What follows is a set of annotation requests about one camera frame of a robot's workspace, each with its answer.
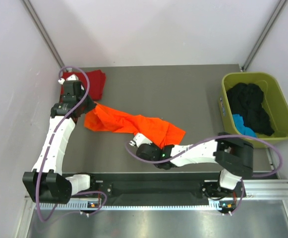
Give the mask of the orange t shirt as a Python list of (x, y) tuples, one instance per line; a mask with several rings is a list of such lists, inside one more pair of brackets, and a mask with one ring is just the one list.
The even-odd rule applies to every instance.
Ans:
[(84, 126), (92, 131), (141, 133), (160, 148), (180, 144), (186, 134), (183, 129), (160, 118), (131, 115), (101, 104), (86, 114)]

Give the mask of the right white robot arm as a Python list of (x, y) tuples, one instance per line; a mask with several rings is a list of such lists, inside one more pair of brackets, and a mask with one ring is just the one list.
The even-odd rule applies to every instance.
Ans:
[(138, 133), (129, 143), (136, 156), (163, 170), (190, 164), (218, 164), (223, 169), (216, 183), (204, 183), (205, 196), (219, 200), (235, 193), (238, 182), (253, 174), (253, 145), (241, 138), (221, 138), (199, 145), (167, 145), (159, 148)]

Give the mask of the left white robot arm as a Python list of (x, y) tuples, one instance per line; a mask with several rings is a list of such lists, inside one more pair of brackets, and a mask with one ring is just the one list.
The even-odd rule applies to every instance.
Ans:
[(79, 192), (93, 196), (97, 184), (88, 174), (65, 178), (62, 163), (71, 133), (79, 117), (95, 108), (80, 80), (63, 80), (60, 101), (51, 108), (49, 129), (41, 154), (22, 181), (33, 202), (67, 204)]

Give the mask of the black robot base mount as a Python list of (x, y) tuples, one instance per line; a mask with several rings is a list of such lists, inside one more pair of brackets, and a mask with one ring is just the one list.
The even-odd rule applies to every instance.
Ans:
[(234, 189), (219, 187), (219, 172), (213, 173), (92, 173), (91, 189), (104, 192), (108, 206), (207, 205), (209, 198), (241, 196)]

